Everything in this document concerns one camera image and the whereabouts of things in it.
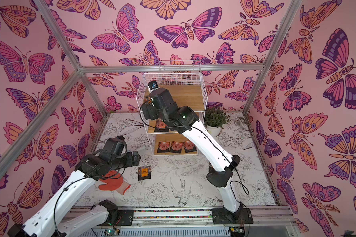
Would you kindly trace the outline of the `red tea bag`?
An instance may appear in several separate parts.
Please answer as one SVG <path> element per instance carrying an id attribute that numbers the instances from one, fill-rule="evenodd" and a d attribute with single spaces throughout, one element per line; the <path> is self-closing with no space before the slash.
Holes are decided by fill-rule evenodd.
<path id="1" fill-rule="evenodd" d="M 162 141 L 158 142 L 157 153 L 168 153 L 170 150 L 170 142 Z"/>
<path id="2" fill-rule="evenodd" d="M 184 142 L 184 150 L 186 154 L 197 152 L 196 146 L 189 140 Z"/>
<path id="3" fill-rule="evenodd" d="M 169 132 L 168 126 L 160 119 L 156 120 L 155 132 Z"/>
<path id="4" fill-rule="evenodd" d="M 184 143 L 179 141 L 172 141 L 169 149 L 170 153 L 181 154 Z"/>

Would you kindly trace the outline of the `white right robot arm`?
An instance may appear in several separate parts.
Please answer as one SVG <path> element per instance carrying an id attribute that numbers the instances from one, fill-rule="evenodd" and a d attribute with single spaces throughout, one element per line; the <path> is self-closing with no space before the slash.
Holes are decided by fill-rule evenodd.
<path id="1" fill-rule="evenodd" d="M 211 169 L 207 180 L 217 188 L 222 208 L 213 208 L 211 214 L 214 223 L 246 224 L 251 214 L 242 202 L 238 201 L 233 190 L 234 173 L 241 159 L 223 149 L 209 134 L 199 116 L 188 106 L 179 107 L 165 88 L 149 89 L 149 100 L 140 107 L 143 120 L 161 119 L 169 130 L 177 131 L 191 141 L 207 158 Z"/>

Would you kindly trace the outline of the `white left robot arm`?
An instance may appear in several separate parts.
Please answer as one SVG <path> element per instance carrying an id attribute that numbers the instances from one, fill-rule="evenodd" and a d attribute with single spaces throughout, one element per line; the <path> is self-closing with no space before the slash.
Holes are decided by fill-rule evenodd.
<path id="1" fill-rule="evenodd" d="M 120 220 L 119 207 L 108 200 L 101 201 L 88 212 L 72 220 L 67 222 L 62 220 L 96 181 L 117 180 L 118 176 L 109 175 L 110 171 L 138 166 L 139 160 L 140 155 L 137 151 L 127 150 L 124 137 L 108 139 L 102 149 L 82 158 L 56 194 L 25 223 L 13 225 L 8 231 L 8 236 L 78 237 L 97 225 L 117 224 Z"/>

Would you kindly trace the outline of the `red work glove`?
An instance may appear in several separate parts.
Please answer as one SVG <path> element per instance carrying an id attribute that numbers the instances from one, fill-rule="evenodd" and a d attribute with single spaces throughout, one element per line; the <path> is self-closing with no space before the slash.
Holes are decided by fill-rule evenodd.
<path id="1" fill-rule="evenodd" d="M 100 179 L 103 183 L 99 185 L 101 191 L 116 191 L 121 195 L 131 187 L 131 185 L 122 177 L 122 175 L 114 170 L 109 171 L 105 177 L 111 177 L 111 179 Z"/>

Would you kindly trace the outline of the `potted green plant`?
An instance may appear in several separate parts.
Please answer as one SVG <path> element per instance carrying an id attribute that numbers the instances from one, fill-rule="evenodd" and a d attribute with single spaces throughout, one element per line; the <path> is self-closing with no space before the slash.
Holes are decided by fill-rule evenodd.
<path id="1" fill-rule="evenodd" d="M 215 108 L 209 109 L 204 118 L 204 125 L 212 137 L 218 137 L 225 124 L 229 123 L 229 118 L 225 111 Z"/>

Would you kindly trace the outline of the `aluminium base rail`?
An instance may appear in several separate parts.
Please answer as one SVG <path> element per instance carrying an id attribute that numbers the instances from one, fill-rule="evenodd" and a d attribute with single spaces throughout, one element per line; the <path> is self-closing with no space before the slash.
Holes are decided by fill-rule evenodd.
<path id="1" fill-rule="evenodd" d="M 243 207 L 239 217 L 216 207 L 119 208 L 115 219 L 89 220 L 99 207 L 72 208 L 58 229 L 71 237 L 300 237 L 291 211 L 285 207 Z"/>

